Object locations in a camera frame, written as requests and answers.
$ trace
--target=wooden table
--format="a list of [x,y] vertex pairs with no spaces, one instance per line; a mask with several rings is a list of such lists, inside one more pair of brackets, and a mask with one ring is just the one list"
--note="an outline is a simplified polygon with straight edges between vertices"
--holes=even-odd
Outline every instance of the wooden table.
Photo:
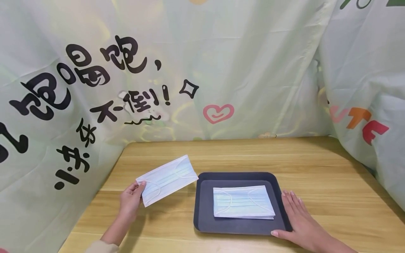
[[[327,231],[359,252],[405,252],[405,213],[330,137],[130,144],[60,252],[84,252],[114,220],[121,191],[138,176],[185,154],[197,174],[273,173]],[[120,252],[306,252],[272,237],[199,233],[193,226],[195,189],[193,183],[141,208]]]

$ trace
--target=red letter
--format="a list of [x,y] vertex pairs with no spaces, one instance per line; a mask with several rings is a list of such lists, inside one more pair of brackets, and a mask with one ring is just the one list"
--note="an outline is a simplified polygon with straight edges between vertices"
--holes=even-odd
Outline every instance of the red letter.
[[345,114],[349,111],[349,109],[343,109],[339,115],[337,117],[335,117],[335,114],[337,113],[337,110],[339,110],[339,106],[337,105],[332,105],[329,108],[329,113],[330,113],[330,117],[332,118],[333,123],[339,123],[343,117],[345,116]]
[[379,135],[382,135],[383,133],[388,131],[388,129],[388,126],[385,126],[378,121],[372,120],[363,127],[363,139],[365,142],[367,142],[368,145],[371,146],[371,141],[375,138],[375,134],[373,134],[371,131],[375,131]]
[[369,121],[371,118],[371,112],[363,108],[353,107],[349,112],[349,116],[352,116],[353,118],[346,128],[354,129],[362,119]]

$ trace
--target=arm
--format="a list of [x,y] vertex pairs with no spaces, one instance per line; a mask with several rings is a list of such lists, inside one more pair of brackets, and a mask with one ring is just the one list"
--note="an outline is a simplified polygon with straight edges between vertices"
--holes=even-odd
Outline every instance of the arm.
[[141,194],[145,189],[146,182],[138,185],[131,184],[120,196],[119,213],[103,234],[100,241],[93,243],[86,253],[116,253],[132,223],[135,221],[138,207],[141,202]]
[[146,182],[138,185],[137,182],[131,184],[120,196],[120,207],[117,218],[113,224],[101,237],[101,241],[106,244],[115,244],[119,246],[128,232],[130,226],[136,219],[141,194],[145,189]]
[[274,230],[271,232],[273,236],[286,239],[315,253],[357,253],[357,251],[328,234],[312,218],[304,202],[294,192],[284,191],[281,199],[293,231]]

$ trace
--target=light blue mask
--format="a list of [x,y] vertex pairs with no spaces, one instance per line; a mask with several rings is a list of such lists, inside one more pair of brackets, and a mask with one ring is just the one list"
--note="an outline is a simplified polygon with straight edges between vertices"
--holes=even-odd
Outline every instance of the light blue mask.
[[142,199],[144,206],[147,207],[197,179],[198,176],[191,166],[188,155],[185,155],[149,171],[136,181],[138,183],[146,181]]
[[240,219],[274,219],[266,186],[214,188],[214,216]]

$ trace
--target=person's left hand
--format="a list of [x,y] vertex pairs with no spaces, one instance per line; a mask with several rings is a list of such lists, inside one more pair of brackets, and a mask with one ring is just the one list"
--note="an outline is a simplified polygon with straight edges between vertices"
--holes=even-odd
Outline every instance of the person's left hand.
[[146,182],[132,183],[125,189],[120,196],[120,205],[118,216],[134,222],[138,213],[139,204],[141,202],[141,194],[145,189]]

